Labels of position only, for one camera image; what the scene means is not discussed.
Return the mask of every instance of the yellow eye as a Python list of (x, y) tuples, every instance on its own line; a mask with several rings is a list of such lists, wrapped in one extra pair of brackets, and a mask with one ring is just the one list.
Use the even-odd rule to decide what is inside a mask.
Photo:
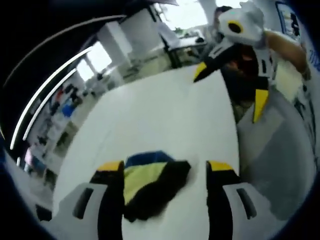
[(236, 34), (243, 33), (244, 31), (244, 27), (238, 21), (234, 21), (234, 20), (228, 21), (228, 27), (233, 33), (236, 33)]

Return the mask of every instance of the yellow tip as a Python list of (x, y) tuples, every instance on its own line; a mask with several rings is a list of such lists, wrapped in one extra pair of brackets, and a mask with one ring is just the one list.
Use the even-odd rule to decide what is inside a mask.
[(253, 113), (253, 123), (256, 123), (264, 110), (268, 99), (269, 91), (268, 90), (255, 90), (255, 103), (254, 103), (254, 113)]
[(224, 171), (224, 170), (233, 170), (233, 168), (225, 162), (219, 161), (208, 161), (211, 165), (212, 171)]
[(196, 68), (196, 71), (195, 71), (195, 75), (194, 75), (194, 78), (193, 80), (196, 80), (196, 78), (199, 76), (199, 74), (205, 70), (207, 68), (207, 65), (204, 63), (204, 62), (201, 62), (198, 67)]
[(97, 171), (117, 171), (121, 161), (111, 161), (101, 165)]

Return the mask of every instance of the window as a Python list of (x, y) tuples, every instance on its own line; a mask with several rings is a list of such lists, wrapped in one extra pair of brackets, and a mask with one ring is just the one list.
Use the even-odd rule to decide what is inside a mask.
[(221, 6), (229, 6), (232, 8), (240, 8), (240, 3), (247, 2), (248, 0), (215, 0), (216, 6), (221, 7)]
[(87, 53), (87, 57), (98, 73), (112, 62), (110, 56), (99, 41), (92, 46), (92, 50)]
[(90, 66), (87, 64), (87, 62), (84, 59), (82, 59), (79, 62), (79, 64), (76, 66), (76, 70), (78, 71), (80, 77), (85, 82), (95, 75), (94, 72), (91, 70)]
[(179, 6), (156, 3), (161, 21), (171, 30), (190, 29), (208, 24), (205, 12), (198, 0), (176, 0)]

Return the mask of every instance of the white table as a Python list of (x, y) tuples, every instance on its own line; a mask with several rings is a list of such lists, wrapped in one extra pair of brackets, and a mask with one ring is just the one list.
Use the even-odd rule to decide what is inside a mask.
[(162, 150), (177, 160), (216, 160), (239, 173), (236, 123), (219, 71), (193, 83), (196, 66), (153, 75), (107, 92), (79, 129), (53, 194), (59, 202), (108, 161)]

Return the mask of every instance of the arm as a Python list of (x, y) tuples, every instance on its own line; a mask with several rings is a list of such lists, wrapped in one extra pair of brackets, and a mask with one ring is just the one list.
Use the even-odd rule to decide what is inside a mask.
[(278, 53), (284, 60), (292, 63), (301, 74), (306, 72), (308, 67), (307, 58), (306, 52), (302, 47), (272, 31), (265, 31), (265, 34), (270, 49)]

